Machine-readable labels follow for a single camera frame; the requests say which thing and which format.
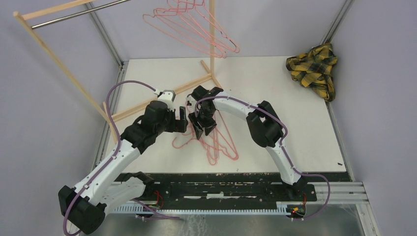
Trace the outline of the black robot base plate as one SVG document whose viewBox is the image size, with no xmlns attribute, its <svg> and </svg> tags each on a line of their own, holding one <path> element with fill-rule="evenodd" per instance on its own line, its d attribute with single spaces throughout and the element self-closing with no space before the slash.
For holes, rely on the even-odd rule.
<svg viewBox="0 0 417 236">
<path fill-rule="evenodd" d="M 292 192 L 281 182 L 279 173 L 237 174 L 147 174 L 154 183 L 139 197 L 142 202 L 155 202 L 160 196 L 163 209 L 273 209 L 276 202 L 317 201 L 313 182 L 319 177 L 307 177 L 300 192 Z"/>
</svg>

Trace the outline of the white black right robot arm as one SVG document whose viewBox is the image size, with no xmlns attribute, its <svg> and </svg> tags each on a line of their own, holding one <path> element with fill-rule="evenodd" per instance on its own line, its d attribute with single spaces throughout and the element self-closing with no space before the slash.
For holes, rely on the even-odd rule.
<svg viewBox="0 0 417 236">
<path fill-rule="evenodd" d="M 265 148 L 276 164 L 285 186 L 285 197 L 296 201 L 304 194 L 307 180 L 296 171 L 285 151 L 284 138 L 288 129 L 269 102 L 252 104 L 232 97 L 219 87 L 207 90 L 202 86 L 196 87 L 186 97 L 186 101 L 188 106 L 194 108 L 188 118 L 197 139 L 210 134 L 216 128 L 214 114 L 217 111 L 227 112 L 242 119 L 247 123 L 252 140 Z"/>
</svg>

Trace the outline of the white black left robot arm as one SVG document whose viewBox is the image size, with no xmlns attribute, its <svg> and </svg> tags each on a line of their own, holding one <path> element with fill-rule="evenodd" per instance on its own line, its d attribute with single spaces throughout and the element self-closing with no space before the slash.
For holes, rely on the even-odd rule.
<svg viewBox="0 0 417 236">
<path fill-rule="evenodd" d="M 79 233 L 89 235 L 117 207 L 137 197 L 151 199 L 155 192 L 153 179 L 142 172 L 118 186 L 112 186 L 112 183 L 131 162 L 155 143 L 160 134 L 184 133 L 187 126 L 184 106 L 179 107 L 179 119 L 176 119 L 175 111 L 166 102 L 150 102 L 144 114 L 125 128 L 111 154 L 74 187 L 65 185 L 58 192 L 65 235 L 70 235 L 67 222 L 79 229 L 74 232 L 75 236 Z"/>
</svg>

